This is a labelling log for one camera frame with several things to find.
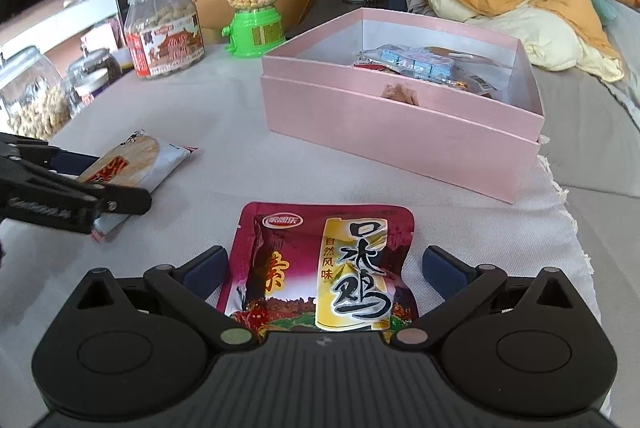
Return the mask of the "white printed snack packet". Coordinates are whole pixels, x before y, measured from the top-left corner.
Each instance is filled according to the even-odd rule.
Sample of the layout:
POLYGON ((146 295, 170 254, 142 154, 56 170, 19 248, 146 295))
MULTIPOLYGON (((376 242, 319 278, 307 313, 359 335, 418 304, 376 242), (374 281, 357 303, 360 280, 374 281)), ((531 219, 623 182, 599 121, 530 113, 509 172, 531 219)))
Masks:
POLYGON ((512 66, 471 52, 439 48, 437 55, 454 61, 451 81, 473 94, 488 98, 498 97, 510 83, 512 66))

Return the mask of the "maroon chicken snack pouch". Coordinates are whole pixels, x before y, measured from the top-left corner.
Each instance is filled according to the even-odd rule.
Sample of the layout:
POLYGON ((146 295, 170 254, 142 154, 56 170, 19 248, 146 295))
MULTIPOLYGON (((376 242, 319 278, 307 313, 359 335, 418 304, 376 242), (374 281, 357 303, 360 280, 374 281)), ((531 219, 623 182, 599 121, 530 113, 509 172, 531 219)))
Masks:
POLYGON ((265 337, 374 330, 418 316, 402 281, 414 217, 396 205, 252 202, 244 206, 217 308, 265 337))

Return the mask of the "green gumball candy dispenser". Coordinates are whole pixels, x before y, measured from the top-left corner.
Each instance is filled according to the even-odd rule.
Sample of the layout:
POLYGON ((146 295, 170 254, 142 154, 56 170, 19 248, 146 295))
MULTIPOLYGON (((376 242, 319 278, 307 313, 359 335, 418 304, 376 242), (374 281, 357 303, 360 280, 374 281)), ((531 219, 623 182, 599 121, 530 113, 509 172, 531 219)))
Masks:
POLYGON ((227 50, 236 58, 260 57, 285 42, 277 0, 225 0, 233 10, 221 30, 229 38, 227 50))

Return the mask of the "blue candy bag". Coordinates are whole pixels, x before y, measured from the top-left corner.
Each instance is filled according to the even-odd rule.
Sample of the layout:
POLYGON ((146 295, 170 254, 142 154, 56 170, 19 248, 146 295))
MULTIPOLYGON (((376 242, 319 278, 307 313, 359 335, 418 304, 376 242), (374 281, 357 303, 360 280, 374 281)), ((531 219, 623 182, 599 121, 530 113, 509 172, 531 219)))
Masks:
POLYGON ((449 84, 454 80, 454 60, 434 52, 406 46, 383 45, 363 50, 354 66, 375 64, 415 80, 449 84))

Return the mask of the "rice cracker packet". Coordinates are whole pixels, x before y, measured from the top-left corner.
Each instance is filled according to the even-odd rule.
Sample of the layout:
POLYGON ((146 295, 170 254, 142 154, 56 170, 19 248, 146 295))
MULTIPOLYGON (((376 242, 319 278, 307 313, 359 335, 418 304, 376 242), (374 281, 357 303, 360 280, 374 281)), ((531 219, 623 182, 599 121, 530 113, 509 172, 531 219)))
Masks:
POLYGON ((77 181, 153 192, 195 151, 196 148, 183 147, 136 130, 85 169, 77 181))

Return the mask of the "large peanut jar red label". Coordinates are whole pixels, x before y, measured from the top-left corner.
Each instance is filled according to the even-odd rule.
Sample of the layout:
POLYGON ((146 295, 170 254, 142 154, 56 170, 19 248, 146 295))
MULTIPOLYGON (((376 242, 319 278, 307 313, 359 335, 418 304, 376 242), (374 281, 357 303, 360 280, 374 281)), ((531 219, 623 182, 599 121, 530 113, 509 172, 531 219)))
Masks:
POLYGON ((183 70, 205 56, 192 0, 127 0, 125 40, 134 72, 155 78, 183 70))

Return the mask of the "small glass lidded jar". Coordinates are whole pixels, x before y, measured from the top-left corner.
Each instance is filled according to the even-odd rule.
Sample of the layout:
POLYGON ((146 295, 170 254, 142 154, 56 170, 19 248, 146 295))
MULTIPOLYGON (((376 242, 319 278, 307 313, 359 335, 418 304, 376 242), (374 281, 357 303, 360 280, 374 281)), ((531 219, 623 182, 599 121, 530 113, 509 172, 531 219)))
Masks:
POLYGON ((122 68, 106 48, 84 50, 82 57, 70 63, 67 77, 84 106, 122 77, 122 68))

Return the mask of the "white table cloth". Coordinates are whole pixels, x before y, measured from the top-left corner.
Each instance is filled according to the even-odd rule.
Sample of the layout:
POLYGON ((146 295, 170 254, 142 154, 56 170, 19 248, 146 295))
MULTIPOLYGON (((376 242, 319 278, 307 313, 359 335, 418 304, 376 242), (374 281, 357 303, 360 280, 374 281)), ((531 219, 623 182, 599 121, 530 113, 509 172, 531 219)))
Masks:
POLYGON ((511 275, 562 269, 597 307, 589 259, 576 223, 544 162, 536 161, 513 204, 408 171, 273 133, 267 126, 262 63, 220 46, 175 75, 122 77, 54 137, 63 149, 102 155, 137 130, 186 145, 190 156, 154 191, 153 205, 111 237, 5 221, 1 240, 1 422, 29 427, 46 414, 30 361, 81 278, 105 267, 137 277, 160 263, 179 266, 213 245, 230 246, 250 202, 395 204, 416 229, 402 269, 421 311, 438 304, 422 278, 424 248, 436 244, 469 265, 511 275))

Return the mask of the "pink cardboard box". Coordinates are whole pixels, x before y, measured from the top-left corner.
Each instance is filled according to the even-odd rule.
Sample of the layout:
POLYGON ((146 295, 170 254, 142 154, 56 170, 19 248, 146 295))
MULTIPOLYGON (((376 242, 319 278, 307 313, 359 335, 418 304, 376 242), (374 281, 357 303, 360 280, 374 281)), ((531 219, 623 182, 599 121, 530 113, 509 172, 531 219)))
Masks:
POLYGON ((445 19, 361 8, 262 58, 270 130, 512 203, 538 159, 544 125, 522 43, 445 19), (360 51, 436 46, 487 59, 491 97, 357 68, 360 51))

